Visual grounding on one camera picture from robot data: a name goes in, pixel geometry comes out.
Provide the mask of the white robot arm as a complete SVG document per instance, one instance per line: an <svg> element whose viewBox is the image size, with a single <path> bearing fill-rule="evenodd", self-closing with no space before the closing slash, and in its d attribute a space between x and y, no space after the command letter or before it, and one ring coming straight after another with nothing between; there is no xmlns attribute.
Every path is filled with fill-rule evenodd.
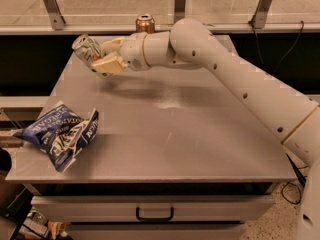
<svg viewBox="0 0 320 240"><path fill-rule="evenodd" d="M203 67L276 136L284 149L309 167L297 240L320 240L320 105L303 93L227 50L197 20L184 18L170 31L135 33L106 41L93 70L120 73L155 66Z"/></svg>

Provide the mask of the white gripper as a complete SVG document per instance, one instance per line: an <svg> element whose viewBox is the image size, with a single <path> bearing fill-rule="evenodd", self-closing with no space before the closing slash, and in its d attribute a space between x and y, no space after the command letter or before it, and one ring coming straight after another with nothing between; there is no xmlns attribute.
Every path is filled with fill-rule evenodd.
<svg viewBox="0 0 320 240"><path fill-rule="evenodd" d="M92 68L98 73L121 73L127 66L133 71L147 70L143 53L146 36L146 32L140 32L103 42L100 47L104 57L94 61Z"/></svg>

